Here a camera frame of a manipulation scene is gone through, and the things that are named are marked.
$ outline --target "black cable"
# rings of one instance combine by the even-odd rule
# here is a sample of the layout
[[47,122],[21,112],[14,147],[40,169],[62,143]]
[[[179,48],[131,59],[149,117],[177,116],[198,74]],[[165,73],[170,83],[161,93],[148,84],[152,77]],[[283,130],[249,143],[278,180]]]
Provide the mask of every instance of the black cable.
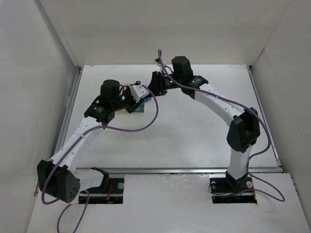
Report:
[[211,191],[211,184],[209,184],[209,186],[208,186],[208,191],[211,193],[211,194],[213,194],[213,195],[224,195],[224,194],[227,194],[227,193],[213,193],[212,191]]
[[171,71],[171,73],[174,74],[173,70],[170,67],[165,66],[165,68],[168,68]]

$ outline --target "black joint bracket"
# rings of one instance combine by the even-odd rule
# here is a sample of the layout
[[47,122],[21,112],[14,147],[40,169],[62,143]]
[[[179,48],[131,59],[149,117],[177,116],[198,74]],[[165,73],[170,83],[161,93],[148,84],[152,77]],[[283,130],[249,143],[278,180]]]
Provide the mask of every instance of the black joint bracket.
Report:
[[259,121],[248,111],[235,116],[231,121],[227,142],[232,149],[244,153],[250,145],[256,143],[260,136]]
[[[45,160],[41,160],[38,164],[37,174],[40,191],[43,190],[43,185],[54,166],[55,164],[51,161]],[[56,169],[48,183],[46,193],[70,203],[79,193],[80,181],[67,168],[67,166],[63,166]]]

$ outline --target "robotic arm link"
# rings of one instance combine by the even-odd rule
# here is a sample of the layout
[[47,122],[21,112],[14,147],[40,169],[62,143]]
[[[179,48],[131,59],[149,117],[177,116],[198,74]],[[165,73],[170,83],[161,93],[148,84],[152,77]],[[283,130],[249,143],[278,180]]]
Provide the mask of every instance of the robotic arm link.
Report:
[[115,112],[121,109],[126,109],[128,113],[134,112],[147,95],[149,91],[140,82],[120,89],[118,81],[104,81],[101,94],[86,110],[75,133],[49,161],[41,160],[38,164],[38,183],[42,193],[69,203],[74,200],[79,191],[91,187],[107,189],[108,172],[91,168],[88,171],[75,173],[76,167],[92,141],[114,118]]

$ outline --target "white enclosure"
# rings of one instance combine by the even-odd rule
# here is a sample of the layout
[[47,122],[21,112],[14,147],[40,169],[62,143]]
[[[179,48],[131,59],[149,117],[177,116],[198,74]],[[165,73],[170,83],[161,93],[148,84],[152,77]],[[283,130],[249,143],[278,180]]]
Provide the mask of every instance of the white enclosure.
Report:
[[[231,216],[236,217],[234,206],[217,207],[206,201],[210,200],[204,189],[206,173],[223,173],[228,164],[228,157],[224,155],[229,153],[227,144],[216,147],[216,141],[220,144],[221,138],[225,137],[227,126],[207,108],[192,106],[190,98],[174,90],[159,98],[163,112],[167,113],[169,104],[178,98],[185,98],[197,119],[206,117],[211,120],[202,125],[211,133],[206,145],[201,140],[205,135],[197,133],[194,136],[193,148],[198,148],[196,154],[199,156],[193,157],[193,148],[189,144],[191,151],[182,149],[183,159],[171,154],[165,157],[172,152],[173,145],[185,141],[186,133],[195,134],[201,127],[186,123],[190,116],[186,112],[179,116],[184,128],[176,131],[178,122],[169,126],[167,133],[175,132],[169,135],[170,140],[176,139],[176,134],[180,135],[173,144],[159,149],[159,159],[152,161],[150,156],[138,164],[141,157],[136,157],[135,148],[130,149],[128,157],[120,156],[130,145],[126,136],[121,138],[120,148],[113,148],[115,136],[109,137],[106,133],[115,135],[115,132],[106,131],[93,149],[90,148],[91,155],[79,167],[97,165],[112,168],[111,172],[116,173],[122,173],[117,171],[119,168],[182,168],[178,173],[205,174],[167,175],[167,180],[162,175],[129,175],[126,177],[129,189],[125,189],[124,196],[127,204],[109,206],[109,209],[91,205],[89,211],[93,214],[86,215],[77,232],[92,229],[102,232],[101,224],[108,223],[113,225],[109,228],[111,232],[139,232],[137,224],[131,224],[126,213],[136,212],[143,219],[144,213],[152,212],[152,209],[155,215],[165,213],[157,224],[157,232],[225,232],[225,224],[217,225],[218,216],[224,216],[235,232],[249,232],[249,229],[256,232],[255,226],[265,226],[265,232],[308,232],[305,217],[310,226],[310,12],[309,0],[0,0],[0,193],[4,197],[0,199],[0,232],[41,233],[46,227],[55,232],[55,223],[64,204],[44,206],[36,198],[36,165],[62,146],[66,135],[81,120],[89,101],[99,93],[99,85],[104,79],[148,82],[151,72],[156,69],[150,64],[158,48],[162,49],[163,58],[168,63],[174,56],[184,55],[192,64],[202,64],[193,65],[195,73],[207,78],[225,96],[264,113],[275,151],[270,149],[251,166],[259,173],[277,172],[261,176],[280,188],[287,202],[277,203],[259,194],[258,205],[241,205],[240,214],[248,218],[245,228],[234,228],[230,222]],[[141,115],[119,115],[115,124],[128,127],[124,121],[130,121],[135,127],[135,124],[139,126],[138,122],[146,123],[154,113],[153,107],[152,103],[146,105],[146,112]],[[158,127],[150,128],[150,132],[157,135],[155,142],[161,143],[165,135],[161,131],[165,116],[160,115],[158,120]],[[263,135],[254,151],[265,145]],[[147,136],[147,132],[142,132],[135,137],[146,140]],[[99,157],[102,153],[100,140],[109,143],[107,161]],[[154,146],[152,142],[146,140],[145,147],[140,149],[151,146]],[[221,154],[221,158],[216,158],[213,153]],[[195,170],[196,167],[209,169]],[[290,175],[279,174],[282,171],[293,175],[296,186],[293,186]],[[176,187],[168,187],[166,182],[176,183]],[[154,205],[145,197],[139,197],[135,192],[143,183],[150,197],[162,197],[165,201]],[[260,182],[255,185],[273,192]],[[198,190],[197,195],[192,196],[192,191],[188,190],[190,186]],[[161,187],[165,187],[165,191],[157,193]],[[170,197],[176,194],[175,202],[170,202]],[[128,204],[135,198],[142,202]],[[183,199],[188,198],[192,204],[184,203]],[[215,213],[208,221],[204,219],[206,208]],[[72,232],[81,209],[81,205],[76,205],[64,216],[63,232]],[[107,210],[113,213],[112,219],[105,219],[109,222],[99,218]],[[180,217],[165,222],[172,213],[179,211]],[[123,217],[127,222],[116,225],[117,217]],[[143,225],[155,227],[148,220]]]

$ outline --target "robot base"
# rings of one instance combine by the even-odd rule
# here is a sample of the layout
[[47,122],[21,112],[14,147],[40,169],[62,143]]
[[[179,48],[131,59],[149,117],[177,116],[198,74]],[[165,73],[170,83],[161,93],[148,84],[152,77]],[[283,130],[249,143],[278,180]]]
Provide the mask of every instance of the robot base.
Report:
[[255,192],[245,192],[234,196],[226,197],[230,194],[253,188],[251,177],[245,175],[241,179],[233,180],[229,174],[226,177],[210,177],[209,192],[212,194],[212,201],[217,203],[257,203]]

